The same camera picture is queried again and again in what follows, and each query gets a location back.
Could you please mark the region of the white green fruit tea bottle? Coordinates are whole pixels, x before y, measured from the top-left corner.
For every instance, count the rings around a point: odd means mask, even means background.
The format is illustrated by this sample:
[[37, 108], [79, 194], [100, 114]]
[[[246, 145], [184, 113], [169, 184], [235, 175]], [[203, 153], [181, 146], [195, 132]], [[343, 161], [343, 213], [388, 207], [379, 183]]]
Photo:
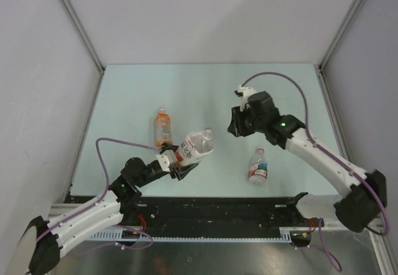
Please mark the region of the white green fruit tea bottle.
[[189, 133], [175, 152], [177, 162], [182, 166], [200, 163], [214, 151], [214, 132], [210, 128]]

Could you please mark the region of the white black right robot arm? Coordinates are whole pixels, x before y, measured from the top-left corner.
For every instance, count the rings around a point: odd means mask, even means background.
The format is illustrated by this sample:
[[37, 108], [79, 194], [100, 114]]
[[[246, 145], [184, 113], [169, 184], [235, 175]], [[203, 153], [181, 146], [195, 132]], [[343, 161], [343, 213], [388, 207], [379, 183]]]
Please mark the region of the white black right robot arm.
[[241, 104], [231, 109], [229, 133], [237, 138], [254, 133], [265, 135], [272, 145], [289, 151], [314, 168], [339, 195], [334, 198], [300, 194], [296, 205], [287, 210], [287, 219], [292, 225], [301, 226], [309, 218], [328, 218], [360, 233], [385, 211], [387, 187], [381, 172], [368, 172], [329, 151], [310, 135], [306, 124], [291, 114], [281, 115], [267, 92], [241, 86], [235, 94], [241, 98]]

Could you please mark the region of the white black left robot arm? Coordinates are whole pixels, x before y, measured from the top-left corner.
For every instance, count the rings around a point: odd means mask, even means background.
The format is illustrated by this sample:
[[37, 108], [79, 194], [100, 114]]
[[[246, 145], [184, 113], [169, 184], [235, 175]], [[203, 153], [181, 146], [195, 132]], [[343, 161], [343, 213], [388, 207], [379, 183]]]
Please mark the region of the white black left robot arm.
[[137, 219], [137, 203], [143, 187], [170, 174], [177, 161], [177, 146], [163, 143], [160, 154], [149, 164], [138, 157], [130, 158], [120, 176], [105, 191], [74, 210], [52, 220], [42, 216], [32, 219], [28, 228], [36, 227], [37, 240], [28, 263], [29, 274], [51, 271], [70, 250], [103, 229], [130, 225]]

